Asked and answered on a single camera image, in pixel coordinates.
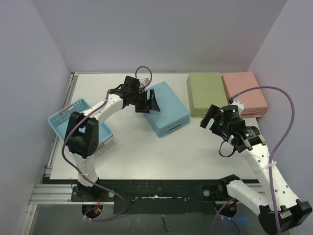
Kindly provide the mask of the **large blue perforated basket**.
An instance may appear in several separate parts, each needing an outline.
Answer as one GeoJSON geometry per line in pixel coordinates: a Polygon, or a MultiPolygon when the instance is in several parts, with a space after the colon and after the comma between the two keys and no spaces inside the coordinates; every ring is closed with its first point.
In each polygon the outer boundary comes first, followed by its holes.
{"type": "Polygon", "coordinates": [[[150,111],[144,116],[159,138],[189,124],[188,109],[165,81],[153,85],[151,89],[155,92],[160,112],[150,111]]]}

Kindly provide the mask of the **yellow-green perforated basket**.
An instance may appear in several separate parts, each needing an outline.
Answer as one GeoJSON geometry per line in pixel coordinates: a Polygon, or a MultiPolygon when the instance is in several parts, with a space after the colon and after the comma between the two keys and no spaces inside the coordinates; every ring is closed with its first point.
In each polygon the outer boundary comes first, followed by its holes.
{"type": "Polygon", "coordinates": [[[212,104],[218,107],[228,104],[219,72],[192,72],[186,86],[192,118],[203,118],[212,104]]]}

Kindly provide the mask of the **pink perforated basket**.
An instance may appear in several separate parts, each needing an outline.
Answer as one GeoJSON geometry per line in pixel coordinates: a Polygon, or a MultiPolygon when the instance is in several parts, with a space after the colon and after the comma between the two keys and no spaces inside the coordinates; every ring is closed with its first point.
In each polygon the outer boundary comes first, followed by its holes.
{"type": "MultiPolygon", "coordinates": [[[[253,72],[223,73],[222,82],[227,98],[230,98],[246,89],[259,86],[253,72]]],[[[246,92],[239,95],[236,99],[240,100],[244,104],[244,110],[242,112],[243,116],[254,116],[255,118],[260,118],[268,109],[268,104],[260,89],[246,92]]]]}

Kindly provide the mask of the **small blue perforated basket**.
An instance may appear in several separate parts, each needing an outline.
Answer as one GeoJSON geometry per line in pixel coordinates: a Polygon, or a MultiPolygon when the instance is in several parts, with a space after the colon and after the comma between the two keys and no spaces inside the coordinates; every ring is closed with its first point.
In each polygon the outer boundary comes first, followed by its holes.
{"type": "MultiPolygon", "coordinates": [[[[64,141],[70,115],[73,112],[83,113],[89,108],[90,105],[83,98],[78,99],[49,117],[48,122],[56,135],[64,141]]],[[[99,126],[99,143],[108,142],[110,140],[113,140],[113,132],[109,126],[103,122],[99,126]]]]}

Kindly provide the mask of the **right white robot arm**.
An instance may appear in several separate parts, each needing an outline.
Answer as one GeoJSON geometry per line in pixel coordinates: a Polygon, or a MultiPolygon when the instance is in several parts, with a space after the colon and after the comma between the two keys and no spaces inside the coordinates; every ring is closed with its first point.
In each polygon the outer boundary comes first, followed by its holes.
{"type": "Polygon", "coordinates": [[[211,105],[200,126],[206,128],[214,120],[210,131],[221,137],[246,160],[264,190],[261,195],[247,186],[238,176],[219,180],[218,195],[223,200],[234,198],[258,216],[268,235],[277,235],[301,225],[312,213],[309,202],[301,201],[270,159],[266,141],[256,126],[247,126],[240,117],[237,105],[221,108],[211,105]]]}

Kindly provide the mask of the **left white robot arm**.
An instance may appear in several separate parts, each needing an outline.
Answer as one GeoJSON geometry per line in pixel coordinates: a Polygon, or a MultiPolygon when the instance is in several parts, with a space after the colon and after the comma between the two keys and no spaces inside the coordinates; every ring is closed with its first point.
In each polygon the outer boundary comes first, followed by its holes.
{"type": "Polygon", "coordinates": [[[99,127],[114,113],[129,105],[137,113],[160,112],[155,92],[146,88],[151,79],[126,76],[122,84],[109,89],[106,97],[98,104],[83,112],[73,112],[68,121],[63,159],[78,172],[78,186],[88,201],[99,197],[99,177],[95,171],[94,154],[99,145],[99,127]]]}

